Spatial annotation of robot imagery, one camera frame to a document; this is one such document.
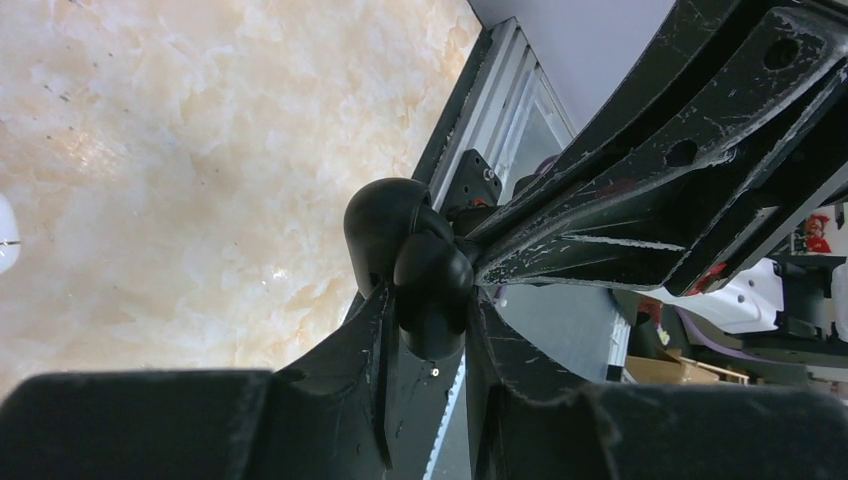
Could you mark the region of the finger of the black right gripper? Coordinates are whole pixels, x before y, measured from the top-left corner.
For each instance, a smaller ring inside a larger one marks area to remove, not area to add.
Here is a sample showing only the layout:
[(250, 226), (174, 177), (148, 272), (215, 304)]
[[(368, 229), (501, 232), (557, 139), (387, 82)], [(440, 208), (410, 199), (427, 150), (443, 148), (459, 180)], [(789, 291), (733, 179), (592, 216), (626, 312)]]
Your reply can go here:
[(595, 117), (552, 165), (520, 186), (502, 207), (464, 212), (467, 240), (491, 246), (586, 186), (679, 115), (748, 40), (776, 1), (678, 1), (635, 65)]
[(682, 296), (846, 197), (847, 10), (778, 6), (645, 143), (480, 246), (476, 281)]

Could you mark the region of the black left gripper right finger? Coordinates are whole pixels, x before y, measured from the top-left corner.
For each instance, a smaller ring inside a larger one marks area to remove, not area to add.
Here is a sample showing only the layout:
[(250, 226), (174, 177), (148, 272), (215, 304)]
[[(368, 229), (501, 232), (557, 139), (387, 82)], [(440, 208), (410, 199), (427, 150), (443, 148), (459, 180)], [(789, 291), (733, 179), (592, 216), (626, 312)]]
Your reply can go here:
[(809, 389), (595, 384), (467, 304), (476, 479), (843, 479), (847, 409)]

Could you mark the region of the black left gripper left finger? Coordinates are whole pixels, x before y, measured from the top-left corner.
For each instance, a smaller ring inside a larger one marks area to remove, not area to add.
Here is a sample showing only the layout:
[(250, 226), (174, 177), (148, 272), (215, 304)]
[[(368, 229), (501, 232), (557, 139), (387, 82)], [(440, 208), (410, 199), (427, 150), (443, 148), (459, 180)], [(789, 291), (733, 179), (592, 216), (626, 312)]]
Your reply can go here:
[(52, 373), (1, 406), (5, 479), (380, 479), (385, 431), (379, 287), (286, 368)]

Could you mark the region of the black earbud charging case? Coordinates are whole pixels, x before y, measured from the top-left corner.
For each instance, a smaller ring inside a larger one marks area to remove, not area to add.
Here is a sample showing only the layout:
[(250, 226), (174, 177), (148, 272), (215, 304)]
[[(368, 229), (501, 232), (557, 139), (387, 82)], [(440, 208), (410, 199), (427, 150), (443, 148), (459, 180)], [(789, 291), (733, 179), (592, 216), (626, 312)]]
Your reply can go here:
[(409, 178), (373, 181), (349, 201), (343, 230), (359, 292), (395, 295), (400, 337), (418, 358), (446, 359), (463, 345), (473, 268), (428, 187)]

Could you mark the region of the white earbud charging case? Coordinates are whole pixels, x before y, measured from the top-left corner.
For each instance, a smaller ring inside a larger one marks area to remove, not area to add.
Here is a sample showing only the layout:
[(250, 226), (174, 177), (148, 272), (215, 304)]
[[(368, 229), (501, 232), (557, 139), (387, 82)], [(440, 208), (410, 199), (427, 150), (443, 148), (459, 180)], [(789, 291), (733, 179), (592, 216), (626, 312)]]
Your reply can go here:
[(21, 254), (21, 236), (16, 214), (4, 194), (0, 195), (0, 273), (4, 274), (17, 262)]

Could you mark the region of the cardboard box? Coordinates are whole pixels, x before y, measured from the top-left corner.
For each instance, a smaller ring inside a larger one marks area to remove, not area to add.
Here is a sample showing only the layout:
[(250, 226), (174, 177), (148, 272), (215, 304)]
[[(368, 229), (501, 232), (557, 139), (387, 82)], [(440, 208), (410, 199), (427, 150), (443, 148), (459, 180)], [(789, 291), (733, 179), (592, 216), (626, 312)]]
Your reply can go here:
[(628, 355), (624, 371), (637, 383), (658, 385), (748, 385), (750, 376), (684, 357), (680, 350), (660, 350), (658, 358)]

